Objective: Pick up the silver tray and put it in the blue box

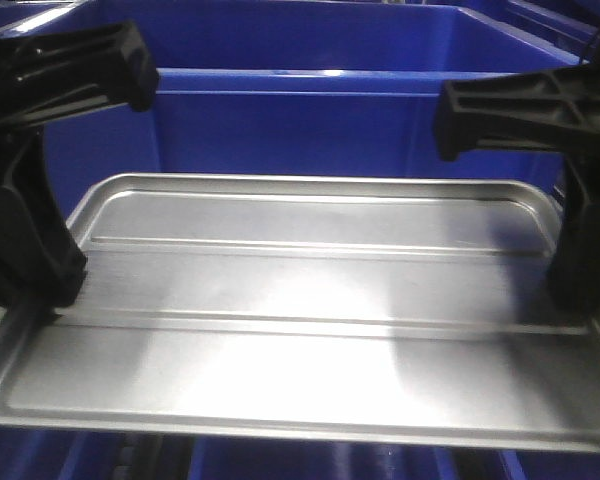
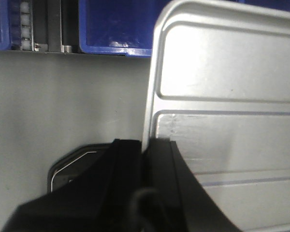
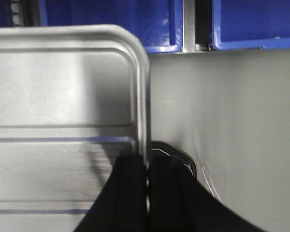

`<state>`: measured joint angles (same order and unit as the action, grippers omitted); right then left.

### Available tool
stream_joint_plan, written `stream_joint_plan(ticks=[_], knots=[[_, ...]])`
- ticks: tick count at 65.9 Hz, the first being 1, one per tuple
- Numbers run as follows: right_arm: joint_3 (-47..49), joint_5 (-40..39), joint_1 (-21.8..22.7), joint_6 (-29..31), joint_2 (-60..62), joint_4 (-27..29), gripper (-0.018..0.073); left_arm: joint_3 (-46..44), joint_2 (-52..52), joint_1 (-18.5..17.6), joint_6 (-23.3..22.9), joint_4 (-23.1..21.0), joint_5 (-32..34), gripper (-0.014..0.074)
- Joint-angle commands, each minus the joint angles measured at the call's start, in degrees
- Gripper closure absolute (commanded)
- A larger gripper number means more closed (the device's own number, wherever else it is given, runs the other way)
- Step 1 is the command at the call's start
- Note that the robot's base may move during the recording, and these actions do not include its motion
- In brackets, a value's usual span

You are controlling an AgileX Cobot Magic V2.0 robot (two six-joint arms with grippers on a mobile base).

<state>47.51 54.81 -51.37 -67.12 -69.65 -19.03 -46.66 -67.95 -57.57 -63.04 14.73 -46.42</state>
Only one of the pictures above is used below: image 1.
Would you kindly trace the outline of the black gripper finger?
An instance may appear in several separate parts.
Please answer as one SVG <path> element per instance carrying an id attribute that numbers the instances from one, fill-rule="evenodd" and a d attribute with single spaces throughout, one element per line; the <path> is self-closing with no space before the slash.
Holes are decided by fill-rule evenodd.
<path id="1" fill-rule="evenodd" d="M 444 161 L 472 150 L 600 158 L 600 69 L 580 65 L 446 81 L 433 135 Z"/>
<path id="2" fill-rule="evenodd" d="M 42 136 L 0 135 L 0 306 L 25 294 L 72 305 L 86 262 L 50 188 Z"/>
<path id="3" fill-rule="evenodd" d="M 0 38 L 0 131 L 154 101 L 159 73 L 132 21 Z"/>
<path id="4" fill-rule="evenodd" d="M 547 271 L 554 304 L 592 313 L 600 307 L 600 158 L 568 157 L 558 243 Z"/>

